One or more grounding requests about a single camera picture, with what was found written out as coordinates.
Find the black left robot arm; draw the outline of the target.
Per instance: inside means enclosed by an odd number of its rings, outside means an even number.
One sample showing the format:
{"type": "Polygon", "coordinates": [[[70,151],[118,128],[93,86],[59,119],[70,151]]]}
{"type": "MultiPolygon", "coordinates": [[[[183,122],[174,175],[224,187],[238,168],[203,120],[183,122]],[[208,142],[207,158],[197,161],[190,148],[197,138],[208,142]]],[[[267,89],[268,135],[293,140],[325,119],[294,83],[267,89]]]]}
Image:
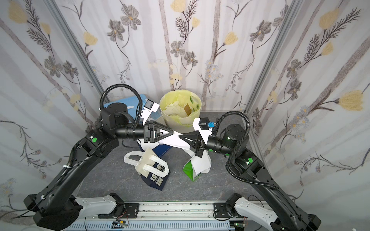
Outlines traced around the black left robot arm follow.
{"type": "Polygon", "coordinates": [[[143,139],[144,142],[155,143],[173,135],[169,127],[142,118],[142,107],[142,98],[129,85],[114,84],[103,92],[96,128],[76,142],[67,164],[47,187],[24,199],[27,210],[34,212],[33,220],[37,226],[61,231],[79,218],[86,207],[78,202],[73,192],[91,170],[119,146],[120,139],[143,139]],[[135,117],[129,115],[123,103],[104,107],[105,97],[116,88],[128,89],[137,97],[139,102],[135,117]]]}

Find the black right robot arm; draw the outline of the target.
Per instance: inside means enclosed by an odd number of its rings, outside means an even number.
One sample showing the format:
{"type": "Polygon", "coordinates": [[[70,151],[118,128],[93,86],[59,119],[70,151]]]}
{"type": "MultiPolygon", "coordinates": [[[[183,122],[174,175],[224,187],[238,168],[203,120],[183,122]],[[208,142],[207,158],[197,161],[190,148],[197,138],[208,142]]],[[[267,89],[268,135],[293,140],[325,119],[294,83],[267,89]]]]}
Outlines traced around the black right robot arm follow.
{"type": "Polygon", "coordinates": [[[212,130],[206,141],[200,131],[185,133],[179,135],[179,138],[188,143],[196,154],[207,151],[228,157],[225,164],[226,171],[235,179],[250,184],[270,206],[270,209],[266,209],[249,202],[240,194],[234,193],[226,201],[226,208],[230,216],[250,218],[269,231],[316,231],[319,229],[320,218],[299,208],[279,187],[264,163],[246,148],[250,121],[243,112],[226,112],[216,123],[210,122],[208,118],[201,118],[200,128],[202,131],[212,130]],[[230,115],[241,117],[245,122],[245,127],[237,126],[234,131],[225,131],[223,138],[219,139],[217,137],[219,127],[223,120],[230,115]]]}

